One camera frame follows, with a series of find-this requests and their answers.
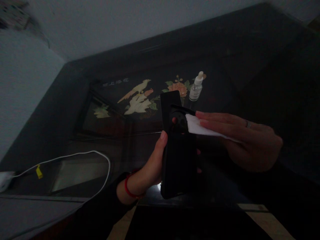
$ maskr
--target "white dropper cap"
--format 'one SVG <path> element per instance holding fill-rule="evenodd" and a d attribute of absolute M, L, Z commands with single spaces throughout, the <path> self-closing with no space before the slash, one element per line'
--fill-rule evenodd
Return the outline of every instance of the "white dropper cap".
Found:
<path fill-rule="evenodd" d="M 203 72 L 199 72 L 198 76 L 196 77 L 196 79 L 194 80 L 194 85 L 201 85 L 203 81 Z"/>

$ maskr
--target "black phone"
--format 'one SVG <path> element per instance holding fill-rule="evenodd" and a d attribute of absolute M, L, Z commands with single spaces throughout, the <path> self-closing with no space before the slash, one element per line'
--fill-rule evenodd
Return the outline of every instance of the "black phone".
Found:
<path fill-rule="evenodd" d="M 169 199 L 195 189 L 196 135 L 189 133 L 185 117 L 186 113 L 195 112 L 181 106 L 179 91 L 162 93 L 160 100 L 163 129 L 168 134 L 162 159 L 161 195 Z"/>

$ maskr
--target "wall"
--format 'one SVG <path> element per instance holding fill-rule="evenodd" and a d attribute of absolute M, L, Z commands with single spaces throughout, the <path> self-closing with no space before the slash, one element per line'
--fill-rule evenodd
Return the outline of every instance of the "wall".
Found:
<path fill-rule="evenodd" d="M 28 11 L 40 23 L 52 48 L 75 60 L 172 31 L 262 0 L 29 0 Z M 271 0 L 308 23 L 320 14 L 318 0 Z"/>
<path fill-rule="evenodd" d="M 1 161 L 65 61 L 17 31 L 1 31 L 0 42 Z"/>

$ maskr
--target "yellow tag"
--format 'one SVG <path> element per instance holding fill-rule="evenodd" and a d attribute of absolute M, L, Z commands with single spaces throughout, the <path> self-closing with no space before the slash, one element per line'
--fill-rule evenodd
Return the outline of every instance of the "yellow tag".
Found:
<path fill-rule="evenodd" d="M 36 172 L 37 172 L 37 175 L 38 175 L 39 179 L 43 177 L 42 172 L 40 171 L 40 165 L 38 165 L 38 167 L 36 169 Z"/>

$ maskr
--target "red string bracelet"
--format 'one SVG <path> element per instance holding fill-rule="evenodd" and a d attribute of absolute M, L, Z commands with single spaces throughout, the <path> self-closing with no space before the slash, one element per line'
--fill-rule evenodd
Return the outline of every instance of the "red string bracelet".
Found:
<path fill-rule="evenodd" d="M 127 187 L 127 183 L 128 183 L 128 179 L 130 176 L 132 176 L 133 174 L 135 174 L 138 170 L 135 170 L 134 172 L 132 172 L 131 174 L 129 174 L 126 178 L 126 180 L 124 181 L 124 188 L 127 192 L 127 194 L 130 196 L 130 197 L 133 197 L 133 198 L 136 198 L 136 199 L 141 199 L 143 198 L 146 194 L 142 194 L 142 195 L 134 195 L 132 194 L 129 190 L 128 190 L 128 187 Z"/>

